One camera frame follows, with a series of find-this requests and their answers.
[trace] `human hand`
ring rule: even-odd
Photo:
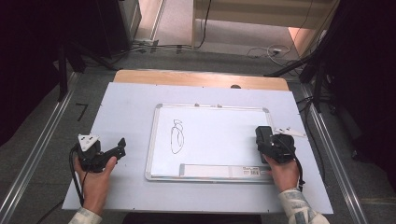
[[[271,171],[274,182],[279,192],[283,192],[287,189],[297,187],[299,178],[299,171],[296,161],[288,161],[286,163],[278,163],[274,159],[263,155],[265,160],[271,166]]]
[[[106,203],[109,178],[111,171],[116,166],[117,158],[112,157],[106,164],[106,168],[102,173],[88,173],[82,170],[78,157],[75,157],[74,169],[78,174],[79,183],[83,183],[84,204],[83,207],[101,216],[103,207]]]

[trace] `white sleeve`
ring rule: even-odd
[[[314,211],[298,189],[287,189],[278,195],[289,224],[328,224],[322,214]]]
[[[80,207],[69,224],[99,224],[102,218],[88,209]]]

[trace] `metal rail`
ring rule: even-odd
[[[302,89],[304,97],[312,96],[311,90],[306,85],[303,84]],[[349,179],[347,170],[344,167],[344,164],[341,162],[340,157],[338,156],[337,150],[334,146],[334,143],[322,115],[317,113],[313,105],[311,105],[310,110],[354,223],[369,223],[366,215],[364,215],[364,211],[361,208],[361,203]]]
[[[10,221],[12,214],[14,213],[15,208],[21,199],[21,196],[26,190],[32,175],[35,172],[35,168],[40,162],[40,159],[47,148],[52,134],[58,126],[59,120],[61,119],[62,114],[64,113],[64,110],[66,109],[70,98],[73,95],[78,79],[79,75],[77,73],[73,73],[69,78],[69,92],[66,94],[64,100],[57,103],[55,106],[46,126],[43,129],[43,132],[38,137],[37,142],[35,143],[35,146],[33,147],[29,157],[24,163],[20,173],[12,183],[12,186],[9,189],[0,209],[0,223],[6,224]]]

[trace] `sticker label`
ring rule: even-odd
[[[259,167],[244,166],[242,169],[244,170],[244,175],[260,175]]]

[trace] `drawing on whiteboard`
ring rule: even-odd
[[[171,129],[171,148],[174,154],[177,154],[184,145],[183,123],[179,119],[174,119],[175,126]]]

